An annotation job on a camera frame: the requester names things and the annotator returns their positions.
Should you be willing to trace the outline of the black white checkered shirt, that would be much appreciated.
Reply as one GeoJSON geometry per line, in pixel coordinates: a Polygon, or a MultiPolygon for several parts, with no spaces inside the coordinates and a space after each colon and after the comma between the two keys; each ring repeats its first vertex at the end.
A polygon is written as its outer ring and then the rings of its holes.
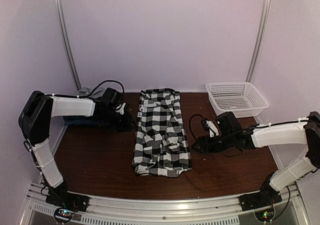
{"type": "Polygon", "coordinates": [[[168,178],[192,169],[180,92],[171,88],[140,92],[132,169],[138,176],[168,178]]]}

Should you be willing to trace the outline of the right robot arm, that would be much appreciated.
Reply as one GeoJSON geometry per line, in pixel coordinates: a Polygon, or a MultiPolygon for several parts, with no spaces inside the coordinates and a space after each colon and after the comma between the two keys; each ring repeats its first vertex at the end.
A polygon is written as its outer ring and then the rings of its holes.
{"type": "Polygon", "coordinates": [[[197,137],[191,146],[201,154],[220,153],[230,148],[243,151],[269,146],[307,146],[303,157],[268,176],[256,195],[261,206],[268,205],[289,184],[320,168],[320,114],[317,111],[297,120],[246,128],[231,111],[218,115],[215,122],[203,118],[201,123],[209,134],[197,137]]]}

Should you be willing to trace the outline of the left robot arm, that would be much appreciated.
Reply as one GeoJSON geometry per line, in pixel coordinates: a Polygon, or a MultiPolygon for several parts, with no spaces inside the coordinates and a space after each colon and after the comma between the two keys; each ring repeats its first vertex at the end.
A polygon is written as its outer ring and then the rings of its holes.
{"type": "Polygon", "coordinates": [[[134,126],[123,94],[113,88],[107,88],[99,97],[33,91],[18,118],[18,125],[38,169],[51,188],[64,182],[49,143],[51,119],[55,117],[88,117],[107,123],[118,132],[131,131],[134,126]]]}

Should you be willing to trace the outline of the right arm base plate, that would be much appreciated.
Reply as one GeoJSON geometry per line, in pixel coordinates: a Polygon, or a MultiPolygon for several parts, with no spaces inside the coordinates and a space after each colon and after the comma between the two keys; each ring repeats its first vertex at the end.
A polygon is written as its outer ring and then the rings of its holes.
{"type": "Polygon", "coordinates": [[[282,197],[277,191],[261,190],[255,193],[243,194],[239,197],[242,211],[255,210],[280,203],[282,197]]]}

